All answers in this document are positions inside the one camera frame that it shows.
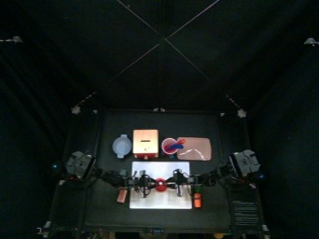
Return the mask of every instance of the black fabric wall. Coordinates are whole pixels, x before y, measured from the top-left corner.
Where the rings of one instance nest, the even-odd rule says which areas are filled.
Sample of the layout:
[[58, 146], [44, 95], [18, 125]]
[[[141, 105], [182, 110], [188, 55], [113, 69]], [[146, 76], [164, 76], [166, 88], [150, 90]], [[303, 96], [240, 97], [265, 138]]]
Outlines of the black fabric wall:
[[0, 238], [38, 238], [54, 188], [49, 167], [62, 156], [69, 109], [30, 52], [13, 44], [0, 48]]
[[267, 179], [261, 200], [279, 238], [317, 238], [319, 49], [308, 48], [249, 117]]

